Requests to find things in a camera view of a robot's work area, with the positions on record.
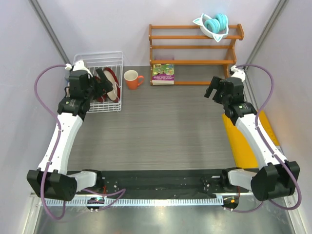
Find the red floral small plate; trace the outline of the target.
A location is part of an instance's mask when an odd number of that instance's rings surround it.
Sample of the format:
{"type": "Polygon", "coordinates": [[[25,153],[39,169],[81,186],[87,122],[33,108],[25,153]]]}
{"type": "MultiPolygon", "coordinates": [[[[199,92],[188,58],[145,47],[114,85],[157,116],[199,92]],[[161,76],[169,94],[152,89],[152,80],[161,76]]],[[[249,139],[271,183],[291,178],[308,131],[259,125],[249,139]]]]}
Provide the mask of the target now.
{"type": "Polygon", "coordinates": [[[93,88],[95,90],[94,99],[98,102],[104,102],[106,100],[106,82],[101,78],[94,76],[93,88]]]}

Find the large red cream plate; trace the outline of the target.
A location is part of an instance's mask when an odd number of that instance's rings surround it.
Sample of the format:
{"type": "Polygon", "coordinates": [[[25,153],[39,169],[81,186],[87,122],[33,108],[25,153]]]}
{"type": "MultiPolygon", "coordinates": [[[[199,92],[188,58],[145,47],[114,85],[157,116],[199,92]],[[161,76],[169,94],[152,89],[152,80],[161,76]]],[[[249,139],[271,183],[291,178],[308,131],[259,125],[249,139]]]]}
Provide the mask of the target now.
{"type": "Polygon", "coordinates": [[[113,70],[108,67],[105,67],[103,72],[112,84],[112,90],[107,92],[107,96],[113,103],[118,103],[121,97],[118,79],[113,70]]]}

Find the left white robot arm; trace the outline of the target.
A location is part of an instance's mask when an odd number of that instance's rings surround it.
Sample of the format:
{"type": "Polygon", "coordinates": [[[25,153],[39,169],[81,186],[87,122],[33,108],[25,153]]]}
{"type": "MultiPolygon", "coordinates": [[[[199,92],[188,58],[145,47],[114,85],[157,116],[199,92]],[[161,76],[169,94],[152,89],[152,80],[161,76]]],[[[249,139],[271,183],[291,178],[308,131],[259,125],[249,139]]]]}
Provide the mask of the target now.
{"type": "Polygon", "coordinates": [[[36,170],[29,170],[27,181],[37,196],[71,201],[77,192],[88,189],[100,194],[104,183],[97,170],[82,170],[68,175],[69,155],[87,112],[90,102],[112,91],[113,85],[104,71],[96,70],[97,76],[87,70],[71,71],[65,97],[58,104],[55,131],[47,152],[36,170]]]}

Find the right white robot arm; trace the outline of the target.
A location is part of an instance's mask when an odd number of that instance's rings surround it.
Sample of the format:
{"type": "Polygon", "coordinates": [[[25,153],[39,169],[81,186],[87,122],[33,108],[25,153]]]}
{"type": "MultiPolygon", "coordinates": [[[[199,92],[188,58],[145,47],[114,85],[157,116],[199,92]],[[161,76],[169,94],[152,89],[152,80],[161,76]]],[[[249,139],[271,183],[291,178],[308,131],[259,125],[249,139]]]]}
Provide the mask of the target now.
{"type": "Polygon", "coordinates": [[[261,125],[254,106],[244,100],[244,85],[240,78],[221,79],[217,76],[205,92],[209,98],[223,106],[225,116],[244,136],[258,163],[258,172],[242,168],[223,170],[220,187],[230,193],[237,186],[253,193],[259,201],[293,195],[300,167],[288,161],[277,149],[261,125]]]}

